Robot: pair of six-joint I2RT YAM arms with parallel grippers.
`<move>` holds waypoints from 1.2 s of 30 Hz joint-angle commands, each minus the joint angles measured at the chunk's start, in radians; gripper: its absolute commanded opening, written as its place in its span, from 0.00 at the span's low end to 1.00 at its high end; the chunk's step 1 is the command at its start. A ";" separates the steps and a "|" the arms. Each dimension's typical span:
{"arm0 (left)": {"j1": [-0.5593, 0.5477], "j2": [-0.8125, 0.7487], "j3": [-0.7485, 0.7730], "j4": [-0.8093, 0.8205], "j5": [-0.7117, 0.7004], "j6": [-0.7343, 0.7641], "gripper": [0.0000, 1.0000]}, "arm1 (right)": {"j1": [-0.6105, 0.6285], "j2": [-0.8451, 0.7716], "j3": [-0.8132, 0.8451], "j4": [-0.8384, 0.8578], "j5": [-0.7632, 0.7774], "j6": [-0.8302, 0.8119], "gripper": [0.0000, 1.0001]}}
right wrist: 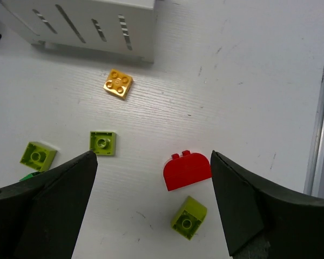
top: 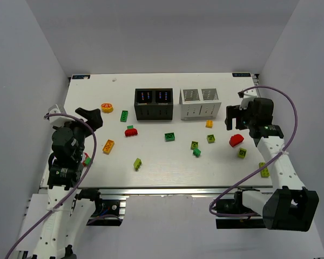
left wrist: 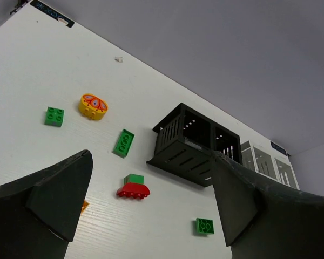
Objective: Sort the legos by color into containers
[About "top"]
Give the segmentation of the lime small lego brick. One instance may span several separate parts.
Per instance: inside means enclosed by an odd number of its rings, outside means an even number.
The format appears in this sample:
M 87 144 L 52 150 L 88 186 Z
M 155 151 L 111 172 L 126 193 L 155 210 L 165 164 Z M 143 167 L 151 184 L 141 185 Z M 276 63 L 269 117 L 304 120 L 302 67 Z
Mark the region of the lime small lego brick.
M 213 134 L 210 134 L 210 135 L 207 136 L 207 142 L 208 142 L 209 144 L 215 142 L 215 137 L 214 137 Z

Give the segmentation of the lime long lego edge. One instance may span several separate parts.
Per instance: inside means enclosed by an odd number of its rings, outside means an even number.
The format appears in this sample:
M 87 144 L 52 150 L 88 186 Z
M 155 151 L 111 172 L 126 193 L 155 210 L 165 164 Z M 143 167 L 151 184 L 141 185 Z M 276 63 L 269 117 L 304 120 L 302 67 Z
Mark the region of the lime long lego edge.
M 260 162 L 260 163 L 259 163 L 259 168 L 262 168 L 264 165 L 265 165 L 264 162 Z M 269 177 L 270 177 L 270 173 L 269 173 L 269 170 L 268 170 L 267 167 L 265 167 L 264 169 L 262 169 L 262 170 L 260 171 L 260 176 L 261 176 L 262 178 L 269 178 Z

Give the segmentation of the red arched lego green top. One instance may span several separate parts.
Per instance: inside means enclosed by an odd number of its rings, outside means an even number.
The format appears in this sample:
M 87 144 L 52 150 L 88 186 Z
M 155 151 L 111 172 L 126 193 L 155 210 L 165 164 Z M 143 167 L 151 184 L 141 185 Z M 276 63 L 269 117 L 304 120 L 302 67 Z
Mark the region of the red arched lego green top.
M 124 132 L 126 137 L 132 137 L 138 135 L 138 131 L 136 128 L 133 127 L 133 125 L 127 126 L 127 129 Z

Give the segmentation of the lime lego with eye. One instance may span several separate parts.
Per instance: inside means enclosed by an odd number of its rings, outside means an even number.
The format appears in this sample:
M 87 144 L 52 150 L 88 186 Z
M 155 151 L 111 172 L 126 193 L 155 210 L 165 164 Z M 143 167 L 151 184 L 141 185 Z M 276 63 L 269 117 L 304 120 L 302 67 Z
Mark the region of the lime lego with eye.
M 192 141 L 191 142 L 191 150 L 194 150 L 196 148 L 198 148 L 198 142 L 197 141 Z

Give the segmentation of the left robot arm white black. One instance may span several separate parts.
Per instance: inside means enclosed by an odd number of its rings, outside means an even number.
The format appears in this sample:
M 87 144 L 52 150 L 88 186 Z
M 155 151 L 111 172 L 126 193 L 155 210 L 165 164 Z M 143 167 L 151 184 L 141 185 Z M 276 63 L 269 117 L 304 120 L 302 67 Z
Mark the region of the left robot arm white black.
M 76 244 L 99 200 L 99 191 L 77 189 L 89 171 L 82 164 L 85 139 L 94 136 L 103 120 L 99 109 L 77 108 L 75 112 L 81 118 L 57 107 L 46 115 L 55 130 L 48 162 L 48 215 L 32 258 L 76 258 Z

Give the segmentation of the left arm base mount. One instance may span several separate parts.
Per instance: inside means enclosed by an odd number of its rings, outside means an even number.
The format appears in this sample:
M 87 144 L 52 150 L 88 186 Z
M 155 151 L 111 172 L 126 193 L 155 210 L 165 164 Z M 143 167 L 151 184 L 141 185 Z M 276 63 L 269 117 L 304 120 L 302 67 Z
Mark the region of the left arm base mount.
M 75 196 L 76 200 L 88 200 L 95 209 L 87 221 L 88 226 L 120 226 L 120 200 L 103 199 L 99 189 L 83 189 Z

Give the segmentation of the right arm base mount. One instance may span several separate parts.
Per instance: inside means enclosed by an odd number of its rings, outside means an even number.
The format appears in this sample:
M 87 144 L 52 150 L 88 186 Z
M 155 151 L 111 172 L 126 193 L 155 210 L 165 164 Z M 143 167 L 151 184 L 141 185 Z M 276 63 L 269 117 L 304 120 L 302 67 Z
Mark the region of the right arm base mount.
M 215 205 L 218 214 L 233 214 L 233 216 L 218 217 L 217 229 L 265 229 L 263 219 L 251 209 L 242 205 L 242 194 L 245 189 L 234 192 L 231 199 L 220 199 Z

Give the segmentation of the red rounded lego block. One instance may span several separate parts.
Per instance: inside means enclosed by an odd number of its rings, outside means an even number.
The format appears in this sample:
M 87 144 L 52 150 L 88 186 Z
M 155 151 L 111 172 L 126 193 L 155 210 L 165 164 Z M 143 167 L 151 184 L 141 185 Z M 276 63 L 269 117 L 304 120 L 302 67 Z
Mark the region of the red rounded lego block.
M 244 141 L 244 137 L 241 134 L 235 134 L 230 137 L 229 145 L 235 147 Z

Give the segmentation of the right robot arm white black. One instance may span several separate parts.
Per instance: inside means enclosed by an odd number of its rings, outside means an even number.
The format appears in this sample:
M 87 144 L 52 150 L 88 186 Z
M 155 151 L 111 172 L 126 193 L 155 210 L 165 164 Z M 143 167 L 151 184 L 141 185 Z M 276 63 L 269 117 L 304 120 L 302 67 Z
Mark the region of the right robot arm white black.
M 254 98 L 246 107 L 227 106 L 225 124 L 228 130 L 249 130 L 249 136 L 261 153 L 270 173 L 274 192 L 262 194 L 255 189 L 235 192 L 233 205 L 240 212 L 250 210 L 262 217 L 267 229 L 308 231 L 315 215 L 319 197 L 299 179 L 289 159 L 284 135 L 273 125 L 273 101 Z

